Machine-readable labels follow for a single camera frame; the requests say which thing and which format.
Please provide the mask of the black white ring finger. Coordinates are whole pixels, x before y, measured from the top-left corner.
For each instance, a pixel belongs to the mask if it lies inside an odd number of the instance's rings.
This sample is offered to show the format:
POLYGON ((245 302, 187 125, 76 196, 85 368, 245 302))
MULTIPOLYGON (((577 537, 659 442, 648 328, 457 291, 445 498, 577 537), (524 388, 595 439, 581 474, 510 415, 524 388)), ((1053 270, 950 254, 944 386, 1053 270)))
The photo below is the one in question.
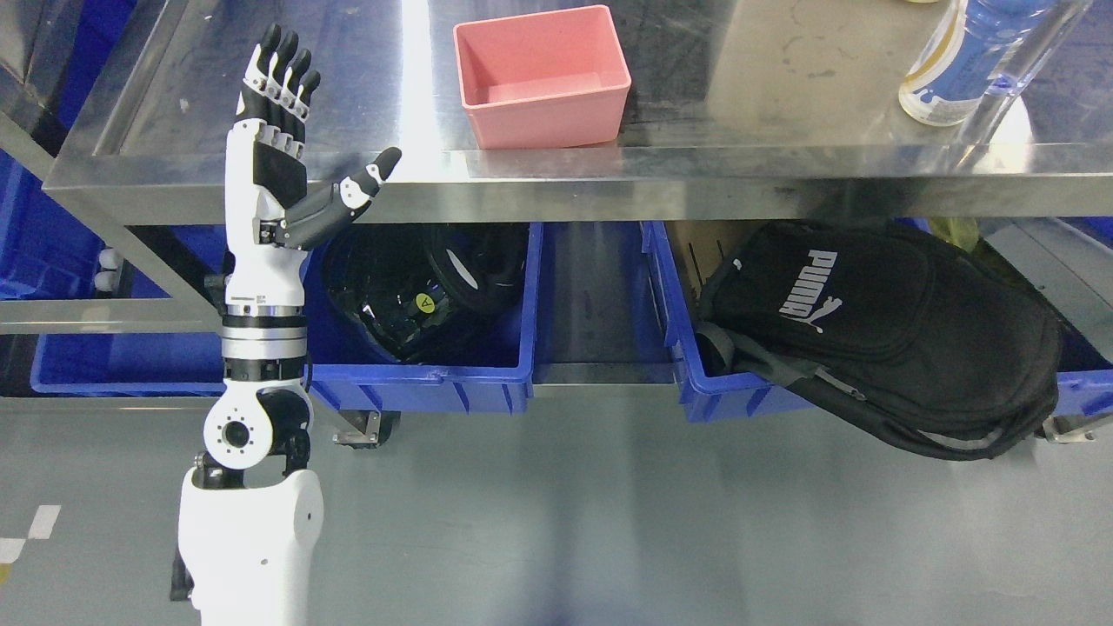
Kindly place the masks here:
POLYGON ((283 98, 290 94, 285 77, 298 45, 296 32, 265 32, 257 45, 257 72, 262 75, 257 79, 257 117, 279 131, 299 131, 290 111, 293 104, 283 98))

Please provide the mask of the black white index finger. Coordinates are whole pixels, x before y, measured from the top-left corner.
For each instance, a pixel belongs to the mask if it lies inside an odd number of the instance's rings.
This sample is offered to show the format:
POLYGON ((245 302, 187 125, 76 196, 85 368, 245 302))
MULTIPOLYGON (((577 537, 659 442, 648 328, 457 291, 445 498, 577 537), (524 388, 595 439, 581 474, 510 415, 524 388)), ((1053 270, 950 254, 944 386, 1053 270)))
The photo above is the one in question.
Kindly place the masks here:
POLYGON ((309 119, 311 96, 321 84, 317 70, 306 70, 302 74, 289 71, 289 153, 293 157, 302 157, 306 141, 305 124, 309 119))

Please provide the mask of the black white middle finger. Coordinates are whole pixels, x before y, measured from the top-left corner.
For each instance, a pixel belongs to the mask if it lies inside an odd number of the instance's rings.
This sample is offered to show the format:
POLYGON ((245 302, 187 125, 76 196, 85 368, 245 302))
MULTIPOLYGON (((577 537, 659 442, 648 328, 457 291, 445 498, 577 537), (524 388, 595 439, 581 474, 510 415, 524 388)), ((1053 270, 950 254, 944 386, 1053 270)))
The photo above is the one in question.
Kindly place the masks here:
POLYGON ((282 133, 289 134, 289 71, 302 74, 309 70, 309 67, 311 52, 307 49, 299 49, 296 53, 275 52, 275 84, 278 87, 276 102, 280 108, 276 124, 282 133))

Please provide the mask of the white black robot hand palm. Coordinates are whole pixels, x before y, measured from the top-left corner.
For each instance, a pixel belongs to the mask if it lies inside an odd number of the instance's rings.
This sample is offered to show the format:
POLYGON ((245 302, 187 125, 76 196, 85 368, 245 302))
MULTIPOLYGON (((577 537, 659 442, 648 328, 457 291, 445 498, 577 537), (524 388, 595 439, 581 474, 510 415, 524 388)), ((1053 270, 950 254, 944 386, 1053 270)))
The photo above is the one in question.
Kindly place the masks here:
POLYGON ((302 309, 301 267, 307 253, 262 242, 262 222, 279 219, 283 206, 263 186, 265 167, 257 165, 258 141, 265 123, 239 120, 228 131, 225 153, 225 225, 235 260, 226 286, 228 305, 302 309))

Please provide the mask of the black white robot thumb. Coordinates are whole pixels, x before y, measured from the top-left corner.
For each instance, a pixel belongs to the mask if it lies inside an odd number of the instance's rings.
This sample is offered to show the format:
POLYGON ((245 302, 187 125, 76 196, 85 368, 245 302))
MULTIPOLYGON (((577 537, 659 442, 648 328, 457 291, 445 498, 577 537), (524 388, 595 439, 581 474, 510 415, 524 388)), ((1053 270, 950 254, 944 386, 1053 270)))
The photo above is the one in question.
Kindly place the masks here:
POLYGON ((280 246, 314 250, 346 229, 370 209, 402 155, 397 147, 386 148, 372 163, 295 202, 280 219, 280 246))

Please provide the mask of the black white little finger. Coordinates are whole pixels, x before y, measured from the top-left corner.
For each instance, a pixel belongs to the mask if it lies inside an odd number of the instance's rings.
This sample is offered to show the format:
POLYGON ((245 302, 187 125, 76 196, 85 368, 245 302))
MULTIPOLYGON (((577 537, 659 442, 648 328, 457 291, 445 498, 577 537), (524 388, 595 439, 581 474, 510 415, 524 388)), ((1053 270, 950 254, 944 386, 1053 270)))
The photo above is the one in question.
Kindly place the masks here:
POLYGON ((262 40, 253 48, 243 74, 238 97, 238 123, 243 120, 266 120, 270 110, 270 58, 280 43, 280 27, 272 23, 262 35, 262 40))

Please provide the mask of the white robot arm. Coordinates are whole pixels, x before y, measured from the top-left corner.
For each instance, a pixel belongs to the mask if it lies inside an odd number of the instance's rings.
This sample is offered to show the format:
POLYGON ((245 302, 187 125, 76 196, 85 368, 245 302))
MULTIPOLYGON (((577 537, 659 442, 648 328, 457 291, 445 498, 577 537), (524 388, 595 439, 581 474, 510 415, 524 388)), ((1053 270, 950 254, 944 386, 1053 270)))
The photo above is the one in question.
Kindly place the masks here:
POLYGON ((309 617, 323 492, 309 466, 303 265, 370 209, 402 157, 385 148, 309 190, 303 150, 319 84, 297 32, 270 25, 252 49, 226 137, 233 270, 219 330, 225 390, 183 477, 174 585, 203 625, 303 625, 309 617))

